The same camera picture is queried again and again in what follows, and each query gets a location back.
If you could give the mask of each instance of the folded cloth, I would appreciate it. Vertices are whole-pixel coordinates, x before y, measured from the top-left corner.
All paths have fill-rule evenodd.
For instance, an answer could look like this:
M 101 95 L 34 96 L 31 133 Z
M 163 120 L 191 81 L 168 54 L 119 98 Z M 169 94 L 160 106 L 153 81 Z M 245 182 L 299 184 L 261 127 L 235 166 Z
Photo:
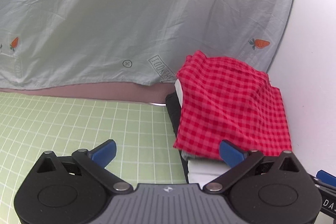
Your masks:
M 180 83 L 179 79 L 177 79 L 176 82 L 175 82 L 175 89 L 176 89 L 176 95 L 178 97 L 179 104 L 182 107 L 183 92 L 182 92 L 182 87 L 181 87 L 181 83 Z M 181 151 L 181 157 L 184 160 L 186 160 L 186 161 L 188 161 L 188 160 L 202 159 L 202 157 L 197 157 L 196 155 L 192 155 L 192 154 L 190 154 L 188 152 L 185 152 L 184 150 Z
M 175 148 L 218 160 L 223 139 L 266 156 L 292 150 L 280 90 L 266 73 L 197 51 L 186 58 L 177 78 L 183 105 Z
M 181 102 L 178 91 L 176 90 L 174 93 L 168 94 L 166 97 L 166 108 L 169 114 L 169 118 L 171 124 L 173 126 L 173 131 L 175 136 L 177 137 L 177 131 L 180 125 L 180 118 L 181 118 Z M 195 155 L 189 154 L 183 150 L 179 150 L 182 166 L 184 169 L 184 175 L 186 175 L 186 179 L 188 179 L 188 160 L 194 159 L 202 159 Z

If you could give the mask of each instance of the white grid line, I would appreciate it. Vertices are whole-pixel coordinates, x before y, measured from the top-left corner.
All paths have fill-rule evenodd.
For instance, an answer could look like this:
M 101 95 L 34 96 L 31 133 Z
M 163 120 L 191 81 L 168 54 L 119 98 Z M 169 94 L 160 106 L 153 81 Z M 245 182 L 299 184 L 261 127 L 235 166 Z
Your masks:
M 59 130 L 58 130 L 58 134 L 57 134 L 57 136 L 56 136 L 56 138 L 55 138 L 54 144 L 52 145 L 51 151 L 54 151 L 55 143 L 57 142 L 57 138 L 59 137 L 59 133 L 61 132 L 61 130 L 62 130 L 63 126 L 64 126 L 64 123 L 65 123 L 65 121 L 67 120 L 67 118 L 68 118 L 68 116 L 69 116 L 69 113 L 70 113 L 71 109 L 73 108 L 73 106 L 74 106 L 74 105 L 72 105 L 72 106 L 70 107 L 70 109 L 69 109 L 69 111 L 68 111 L 68 114 L 66 115 L 65 119 L 63 120 L 63 124 L 62 124 L 62 126 L 61 126 L 61 127 L 59 128 Z
M 139 120 L 141 121 L 141 105 L 140 105 L 140 111 L 139 111 Z M 140 122 L 139 122 L 139 128 L 138 128 L 138 157 L 137 157 L 137 167 L 136 167 L 136 183 L 139 183 L 139 152 L 140 152 Z
M 93 105 L 93 107 L 92 107 L 91 113 L 90 113 L 90 115 L 89 115 L 89 117 L 88 117 L 88 119 L 87 119 L 86 126 L 87 126 L 88 123 L 89 123 L 89 120 L 90 120 L 90 118 L 91 118 L 91 114 L 92 114 L 92 112 L 93 112 L 93 109 L 95 108 L 96 102 L 97 102 L 97 101 L 94 102 L 94 105 Z M 81 142 L 79 143 L 79 147 L 78 147 L 78 149 L 81 148 L 81 145 L 82 145 L 82 142 L 83 142 L 83 137 L 84 137 L 84 135 L 85 135 L 85 131 L 86 131 L 86 129 L 84 130 L 84 133 L 83 133 L 83 135 L 82 135 Z
M 97 133 L 96 133 L 96 137 L 94 139 L 93 147 L 96 146 L 97 136 L 98 136 L 98 132 L 99 132 L 100 125 L 101 125 L 101 120 L 103 119 L 104 112 L 105 112 L 105 109 L 106 109 L 106 104 L 107 104 L 107 102 L 105 102 L 105 107 L 104 107 L 103 113 L 101 114 L 101 118 L 100 118 L 99 125 L 98 125 L 98 128 L 97 128 Z
M 153 123 L 153 112 L 152 112 L 152 142 L 153 142 L 154 183 L 156 183 L 156 174 L 155 174 L 155 152 L 154 152 L 154 123 Z
M 123 141 L 123 150 L 122 150 L 122 154 L 121 154 L 120 177 L 121 177 L 122 170 L 123 170 L 123 158 L 124 158 L 124 147 L 125 147 L 125 139 L 126 139 L 126 127 L 127 127 L 128 111 L 129 111 L 129 104 L 128 104 L 128 108 L 127 108 L 127 116 L 126 116 L 125 132 L 124 132 L 124 141 Z
M 166 115 L 163 112 L 163 117 L 165 120 L 165 130 L 166 130 L 166 140 L 167 140 L 167 150 L 168 150 L 168 160 L 169 160 L 169 169 L 170 169 L 170 179 L 171 179 L 171 183 L 173 183 L 173 173 L 171 171 L 171 163 L 170 163 L 170 152 L 169 152 L 169 143 L 168 143 L 168 133 L 167 133 L 167 124 L 166 124 Z
M 11 150 L 11 148 L 13 147 L 13 143 L 14 143 L 14 142 L 12 142 L 12 144 L 11 144 L 11 146 L 10 146 L 8 152 L 9 152 L 9 151 Z M 15 156 L 17 156 L 17 154 L 18 154 L 20 148 L 21 148 L 21 145 L 20 145 L 19 149 L 17 150 Z M 7 175 L 5 184 L 7 184 L 7 181 L 8 181 L 8 178 L 9 178 L 9 174 L 10 174 L 10 173 L 8 172 L 8 175 Z M 2 191 L 0 200 L 2 200 L 2 198 L 3 198 L 3 193 L 4 193 L 4 192 L 5 192 L 5 189 Z
M 75 128 L 75 125 L 71 128 L 71 132 L 70 132 L 69 138 L 68 138 L 68 140 L 67 140 L 67 143 L 66 143 L 66 145 L 65 145 L 65 147 L 64 147 L 62 156 L 64 156 L 65 150 L 66 150 L 67 147 L 68 147 L 69 140 L 70 140 L 71 134 L 72 134 L 73 131 L 74 131 L 74 128 Z
M 17 154 L 19 153 L 21 146 L 22 146 L 22 144 L 20 144 L 19 149 L 17 150 L 15 157 L 17 157 Z M 8 173 L 8 175 L 7 175 L 7 179 L 6 179 L 5 184 L 7 184 L 7 180 L 8 180 L 9 174 L 10 174 L 10 173 Z M 16 184 L 17 184 L 17 180 L 18 180 L 18 177 L 16 178 L 14 188 L 15 188 L 15 186 L 16 186 Z M 12 197 L 11 197 L 11 199 L 10 199 L 10 203 L 11 203 L 11 204 L 12 204 L 12 202 L 13 202 L 14 192 L 15 192 L 15 191 L 13 191 L 13 193 L 12 193 Z M 7 214 L 7 222 L 6 222 L 6 223 L 8 223 L 8 219 L 9 219 L 9 211 L 8 211 L 8 214 Z
M 171 162 L 172 160 L 171 155 L 172 155 L 173 149 L 170 150 L 170 147 L 169 147 L 168 140 L 170 139 L 170 137 L 168 138 L 169 126 L 167 125 L 167 124 L 170 124 L 170 121 L 169 122 L 166 121 L 167 120 L 167 117 L 165 116 L 166 109 L 164 107 L 160 109 L 156 106 L 151 105 L 150 107 L 148 107 L 148 105 L 143 105 L 143 104 L 139 104 L 139 107 L 137 107 L 137 106 L 133 106 L 132 105 L 133 103 L 118 104 L 118 102 L 116 102 L 115 105 L 111 105 L 108 101 L 105 101 L 105 104 L 100 103 L 99 105 L 97 105 L 98 102 L 100 102 L 97 100 L 95 100 L 94 103 L 93 103 L 93 100 L 88 103 L 87 102 L 88 100 L 85 100 L 85 99 L 79 102 L 76 100 L 68 100 L 68 99 L 62 99 L 62 98 L 59 99 L 55 97 L 26 96 L 23 94 L 0 93 L 0 130 L 1 130 L 0 143 L 3 142 L 2 147 L 6 149 L 6 151 L 4 150 L 1 151 L 1 158 L 2 158 L 1 162 L 3 161 L 3 164 L 5 164 L 6 167 L 2 166 L 3 164 L 0 164 L 0 168 L 2 167 L 3 170 L 5 171 L 4 177 L 6 176 L 6 172 L 8 172 L 6 183 L 8 183 L 8 179 L 10 176 L 11 177 L 17 176 L 14 189 L 6 185 L 4 180 L 0 181 L 0 185 L 4 186 L 4 188 L 7 189 L 6 192 L 8 192 L 9 190 L 12 191 L 12 197 L 11 197 L 10 204 L 5 204 L 4 202 L 1 203 L 2 207 L 3 206 L 8 207 L 7 219 L 10 219 L 10 217 L 13 216 L 12 215 L 13 214 L 13 207 L 12 207 L 13 196 L 18 189 L 18 186 L 17 186 L 18 183 L 23 181 L 25 177 L 25 174 L 21 174 L 23 168 L 25 168 L 26 170 L 30 165 L 33 165 L 36 162 L 36 160 L 33 161 L 31 159 L 32 156 L 35 155 L 35 153 L 34 155 L 32 154 L 33 151 L 31 151 L 31 149 L 33 149 L 34 152 L 35 150 L 41 152 L 41 150 L 43 149 L 50 150 L 49 146 L 52 145 L 51 150 L 55 149 L 57 154 L 59 154 L 59 156 L 63 156 L 65 153 L 67 153 L 67 149 L 69 148 L 69 145 L 72 141 L 78 142 L 79 148 L 81 145 L 88 145 L 88 146 L 91 145 L 94 147 L 96 146 L 96 142 L 98 139 L 99 139 L 98 141 L 103 141 L 103 138 L 109 137 L 108 135 L 106 135 L 107 132 L 109 132 L 110 139 L 117 138 L 119 142 L 120 142 L 120 138 L 122 138 L 121 134 L 124 134 L 121 159 L 120 157 L 118 157 L 118 159 L 113 160 L 113 163 L 115 163 L 116 166 L 120 167 L 120 177 L 124 177 L 124 179 L 127 179 L 128 182 L 132 182 L 132 183 L 133 182 L 134 183 L 139 183 L 139 182 L 164 183 L 164 184 L 184 183 L 183 177 L 181 178 L 178 176 L 174 177 L 172 174 L 171 166 L 172 165 L 179 166 L 180 162 Z M 114 111 L 114 116 L 113 117 L 111 115 L 107 116 L 106 115 L 107 110 Z M 156 116 L 154 117 L 155 113 L 161 113 L 160 117 L 158 117 L 156 120 L 154 120 L 154 118 L 156 117 Z M 116 118 L 117 114 L 119 115 L 123 114 L 124 116 L 126 116 L 126 123 L 125 123 L 124 130 L 120 130 L 120 128 L 116 128 L 116 130 L 114 130 L 114 126 L 116 124 L 115 121 L 125 121 L 125 118 L 122 118 L 121 116 L 118 116 L 119 118 Z M 158 126 L 158 128 L 160 129 L 160 131 L 156 131 L 159 133 L 154 132 L 155 126 Z M 43 132 L 43 131 L 39 132 L 42 128 L 45 128 L 46 132 Z M 78 131 L 76 131 L 77 133 L 76 137 L 74 135 L 75 129 L 78 129 Z M 92 133 L 87 132 L 87 133 L 90 133 L 90 135 L 88 135 L 86 133 L 87 130 L 94 130 L 95 132 L 92 132 Z M 145 138 L 144 140 L 148 140 L 148 143 L 145 142 L 144 146 L 140 146 L 141 136 L 144 136 Z M 156 138 L 159 138 L 158 140 L 161 140 L 161 141 L 154 142 L 155 136 L 157 136 Z M 12 146 L 20 147 L 24 149 L 25 151 L 27 150 L 27 153 L 24 155 L 22 152 L 19 153 L 17 151 L 15 155 L 15 150 L 13 150 L 12 153 L 10 152 L 10 149 L 12 149 L 11 148 Z M 124 160 L 126 159 L 126 157 L 124 156 L 124 153 L 126 153 L 125 147 L 134 149 L 134 152 L 137 151 L 137 156 L 134 155 L 133 157 L 131 157 L 132 160 L 136 160 L 136 161 Z M 145 161 L 140 162 L 139 161 L 140 156 L 141 156 L 140 148 L 152 150 L 153 159 L 149 159 L 149 161 L 145 160 Z M 158 159 L 160 158 L 159 156 L 162 155 L 162 153 L 166 154 L 165 152 L 166 150 L 168 152 L 168 159 L 163 159 L 162 162 L 157 162 Z M 18 170 L 18 168 L 20 167 L 19 173 L 11 170 L 14 164 L 14 160 L 13 162 L 11 162 L 7 158 L 8 155 L 13 157 L 14 159 L 18 158 L 20 159 L 20 161 L 22 161 L 22 164 L 19 163 L 16 169 Z M 131 173 L 129 172 L 127 173 L 126 172 L 128 171 L 127 168 L 130 168 L 130 165 L 126 166 L 126 164 L 137 165 L 136 173 L 135 173 L 135 170 Z M 154 173 L 152 176 L 154 176 L 154 180 L 150 178 L 150 176 L 139 178 L 139 175 L 141 173 L 141 168 L 145 168 L 145 166 L 153 166 Z M 164 179 L 164 180 L 157 179 L 158 176 L 156 176 L 155 171 L 156 171 L 156 167 L 159 168 L 159 166 L 162 166 L 161 168 L 164 168 L 165 170 L 169 168 L 170 170 L 169 178 L 167 177 L 167 179 Z M 3 218 L 6 218 L 5 214 L 2 214 L 0 218 L 2 221 L 5 221 Z
M 113 116 L 112 127 L 111 127 L 111 131 L 110 131 L 110 139 L 112 138 L 112 132 L 113 132 L 114 121 L 115 121 L 115 118 L 116 118 L 116 113 L 117 113 L 117 110 L 115 110 L 114 116 Z

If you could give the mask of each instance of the white wall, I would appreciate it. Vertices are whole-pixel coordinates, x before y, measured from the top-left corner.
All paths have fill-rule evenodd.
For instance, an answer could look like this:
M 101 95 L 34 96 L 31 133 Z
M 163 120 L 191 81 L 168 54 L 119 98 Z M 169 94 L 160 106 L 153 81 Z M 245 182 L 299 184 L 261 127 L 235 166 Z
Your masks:
M 336 0 L 294 0 L 268 73 L 283 96 L 294 153 L 312 175 L 336 175 Z

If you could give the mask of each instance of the gingham fabric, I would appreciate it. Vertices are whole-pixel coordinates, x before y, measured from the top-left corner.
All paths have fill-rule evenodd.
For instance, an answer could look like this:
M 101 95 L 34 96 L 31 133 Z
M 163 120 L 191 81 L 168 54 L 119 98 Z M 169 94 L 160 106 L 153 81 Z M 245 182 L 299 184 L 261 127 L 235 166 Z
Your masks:
M 266 73 L 197 51 L 177 78 L 183 105 L 175 148 L 211 159 L 220 159 L 223 139 L 267 156 L 292 150 L 280 90 L 270 85 Z

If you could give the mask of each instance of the black cloth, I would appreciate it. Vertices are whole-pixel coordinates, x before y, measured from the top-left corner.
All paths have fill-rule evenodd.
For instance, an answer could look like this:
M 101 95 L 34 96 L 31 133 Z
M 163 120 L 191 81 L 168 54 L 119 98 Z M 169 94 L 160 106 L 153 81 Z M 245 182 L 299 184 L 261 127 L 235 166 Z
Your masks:
M 167 95 L 167 97 L 166 97 L 166 107 L 167 107 L 167 111 L 168 111 L 168 114 L 169 114 L 170 121 L 173 125 L 173 130 L 174 130 L 175 136 L 177 137 L 177 131 L 178 131 L 179 125 L 180 125 L 181 106 L 180 106 L 179 98 L 178 98 L 176 92 Z M 182 163 L 182 167 L 183 167 L 183 171 L 184 171 L 185 181 L 187 183 L 189 183 L 188 162 L 185 161 L 182 158 L 181 150 L 179 150 L 179 153 L 180 153 L 181 163 Z

